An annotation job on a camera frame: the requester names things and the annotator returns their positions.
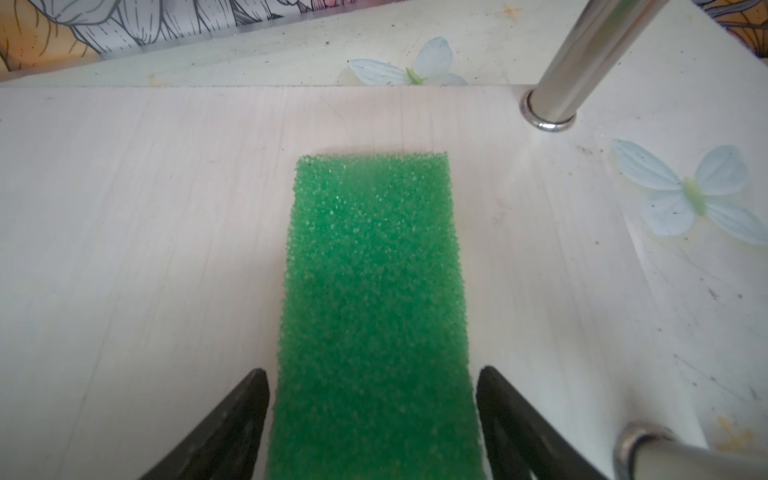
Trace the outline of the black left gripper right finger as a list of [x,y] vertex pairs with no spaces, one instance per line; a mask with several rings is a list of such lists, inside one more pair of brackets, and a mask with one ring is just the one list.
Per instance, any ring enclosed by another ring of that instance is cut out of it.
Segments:
[[602,479],[494,367],[476,389],[486,455],[495,479]]

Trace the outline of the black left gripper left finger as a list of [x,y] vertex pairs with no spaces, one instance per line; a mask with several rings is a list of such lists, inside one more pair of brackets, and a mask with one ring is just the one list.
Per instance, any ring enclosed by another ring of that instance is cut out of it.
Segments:
[[270,400],[267,374],[254,369],[145,479],[250,479]]

